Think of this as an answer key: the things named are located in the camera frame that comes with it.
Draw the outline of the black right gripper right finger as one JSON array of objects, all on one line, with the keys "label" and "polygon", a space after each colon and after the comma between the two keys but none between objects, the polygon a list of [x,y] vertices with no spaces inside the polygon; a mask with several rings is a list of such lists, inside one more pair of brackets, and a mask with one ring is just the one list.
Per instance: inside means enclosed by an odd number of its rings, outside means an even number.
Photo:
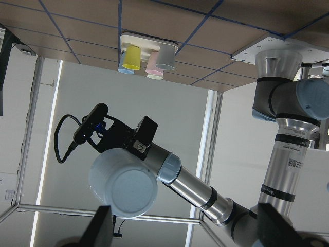
[{"label": "black right gripper right finger", "polygon": [[257,246],[328,246],[319,235],[296,231],[269,203],[258,204]]}]

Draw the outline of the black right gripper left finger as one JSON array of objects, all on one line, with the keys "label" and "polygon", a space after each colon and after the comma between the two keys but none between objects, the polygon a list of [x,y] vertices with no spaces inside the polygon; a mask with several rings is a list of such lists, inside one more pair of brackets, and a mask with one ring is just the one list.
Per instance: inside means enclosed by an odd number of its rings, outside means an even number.
[{"label": "black right gripper left finger", "polygon": [[110,206],[100,206],[78,242],[67,238],[55,246],[111,246],[114,228],[112,216]]}]

